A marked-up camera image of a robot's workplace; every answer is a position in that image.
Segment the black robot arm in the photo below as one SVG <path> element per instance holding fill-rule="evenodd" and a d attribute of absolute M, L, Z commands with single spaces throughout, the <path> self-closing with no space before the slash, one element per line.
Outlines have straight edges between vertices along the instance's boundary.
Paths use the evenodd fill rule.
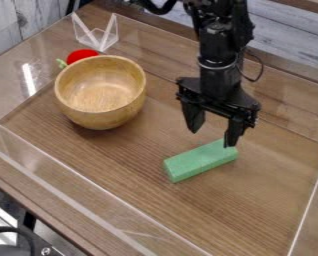
<path fill-rule="evenodd" d="M 242 87 L 245 51 L 254 39 L 248 0 L 167 0 L 162 6 L 151 0 L 139 2 L 157 15 L 183 4 L 199 40 L 199 75 L 177 79 L 177 99 L 191 132 L 201 129 L 209 112 L 229 119 L 224 145 L 233 147 L 256 126 L 261 111 L 261 103 Z"/>

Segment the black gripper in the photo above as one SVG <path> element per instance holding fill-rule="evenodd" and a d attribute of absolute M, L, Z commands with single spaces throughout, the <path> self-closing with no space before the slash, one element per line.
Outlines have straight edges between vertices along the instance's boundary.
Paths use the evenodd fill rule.
<path fill-rule="evenodd" d="M 182 103 L 186 125 L 193 133 L 197 133 L 205 124 L 206 111 L 230 119 L 225 132 L 225 147 L 234 147 L 246 128 L 254 128 L 261 111 L 261 103 L 244 90 L 241 83 L 233 87 L 212 85 L 212 91 L 203 92 L 201 79 L 181 77 L 177 80 L 179 87 L 177 99 Z"/>

